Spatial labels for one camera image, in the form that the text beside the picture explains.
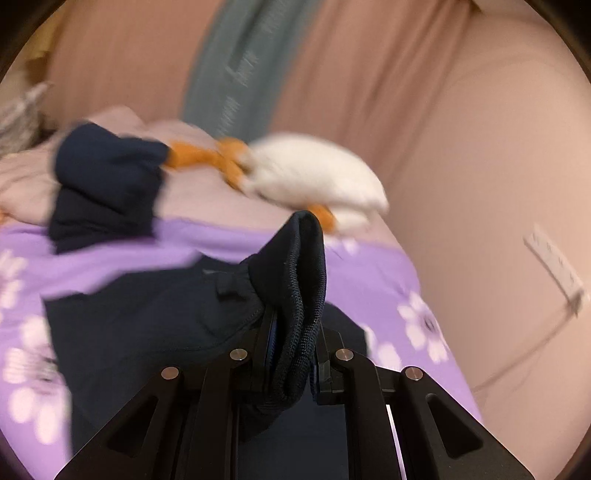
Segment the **pink wall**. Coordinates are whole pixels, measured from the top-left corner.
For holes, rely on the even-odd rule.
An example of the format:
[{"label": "pink wall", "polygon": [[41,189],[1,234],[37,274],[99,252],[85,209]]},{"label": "pink wall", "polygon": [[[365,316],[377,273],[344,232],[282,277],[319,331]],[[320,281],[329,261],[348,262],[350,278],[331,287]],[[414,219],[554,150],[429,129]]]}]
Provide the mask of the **pink wall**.
[{"label": "pink wall", "polygon": [[591,423],[591,307],[565,322],[523,242],[539,223],[591,286],[591,85],[554,31],[477,14],[389,189],[388,224],[486,426],[553,479]]}]

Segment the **white flower pattern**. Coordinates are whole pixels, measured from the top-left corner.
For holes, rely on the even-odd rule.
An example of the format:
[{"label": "white flower pattern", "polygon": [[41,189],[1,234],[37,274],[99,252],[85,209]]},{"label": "white flower pattern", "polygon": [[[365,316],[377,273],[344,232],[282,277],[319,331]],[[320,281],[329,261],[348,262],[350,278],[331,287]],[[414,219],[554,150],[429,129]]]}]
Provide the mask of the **white flower pattern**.
[{"label": "white flower pattern", "polygon": [[27,266],[27,260],[15,257],[12,250],[0,253],[0,322],[4,318],[3,310],[13,308],[17,303],[18,293],[23,283],[17,277]]},{"label": "white flower pattern", "polygon": [[373,358],[379,367],[400,372],[402,360],[391,342],[378,343],[378,337],[368,325],[360,325],[365,331],[368,357]]},{"label": "white flower pattern", "polygon": [[10,395],[8,412],[17,423],[34,421],[35,437],[50,445],[69,416],[70,394],[57,370],[45,318],[28,316],[20,330],[23,348],[7,350],[2,372],[4,381],[20,385]]},{"label": "white flower pattern", "polygon": [[352,237],[324,236],[324,247],[335,252],[343,248],[352,257],[359,252],[359,242]]},{"label": "white flower pattern", "polygon": [[398,313],[406,321],[406,334],[415,350],[427,347],[435,364],[446,362],[448,346],[435,315],[416,292],[411,292],[408,304],[398,306]]}]

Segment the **pillow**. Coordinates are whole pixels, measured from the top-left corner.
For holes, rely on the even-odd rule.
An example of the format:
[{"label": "pillow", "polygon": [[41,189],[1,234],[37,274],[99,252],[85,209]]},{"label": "pillow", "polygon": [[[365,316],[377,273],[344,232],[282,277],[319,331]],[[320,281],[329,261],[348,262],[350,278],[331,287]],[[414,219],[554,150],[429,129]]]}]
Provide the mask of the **pillow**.
[{"label": "pillow", "polygon": [[0,107],[0,157],[33,145],[40,127],[39,104],[50,86],[49,82],[38,83]]}]

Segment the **metal screw head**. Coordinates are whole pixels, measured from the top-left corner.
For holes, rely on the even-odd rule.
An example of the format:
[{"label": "metal screw head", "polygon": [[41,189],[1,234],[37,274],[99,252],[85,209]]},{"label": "metal screw head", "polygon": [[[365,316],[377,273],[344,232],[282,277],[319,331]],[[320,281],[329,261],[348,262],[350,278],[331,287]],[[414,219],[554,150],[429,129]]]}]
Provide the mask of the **metal screw head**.
[{"label": "metal screw head", "polygon": [[407,378],[409,378],[410,380],[414,380],[416,382],[422,379],[423,370],[421,370],[419,367],[408,367],[404,371],[404,374],[407,376]]},{"label": "metal screw head", "polygon": [[248,356],[248,352],[244,348],[235,348],[230,352],[230,358],[232,360],[241,361]]},{"label": "metal screw head", "polygon": [[172,380],[173,378],[178,377],[178,368],[166,367],[164,370],[162,370],[160,375],[162,375],[162,378],[165,380]]},{"label": "metal screw head", "polygon": [[353,352],[348,348],[342,348],[336,351],[335,357],[343,362],[348,362],[353,358]]}]

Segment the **stuffed toy duck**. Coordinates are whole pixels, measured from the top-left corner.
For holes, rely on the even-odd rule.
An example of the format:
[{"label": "stuffed toy duck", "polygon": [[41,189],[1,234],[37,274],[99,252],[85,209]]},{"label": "stuffed toy duck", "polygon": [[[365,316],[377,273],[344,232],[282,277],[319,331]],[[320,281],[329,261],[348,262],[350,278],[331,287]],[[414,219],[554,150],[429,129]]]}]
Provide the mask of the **stuffed toy duck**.
[{"label": "stuffed toy duck", "polygon": [[388,211],[384,187],[353,152],[309,135],[268,135],[246,145],[234,138],[216,150],[174,142],[166,166],[196,164],[217,168],[249,197],[314,213],[323,232],[351,235],[369,227],[374,212]]}]

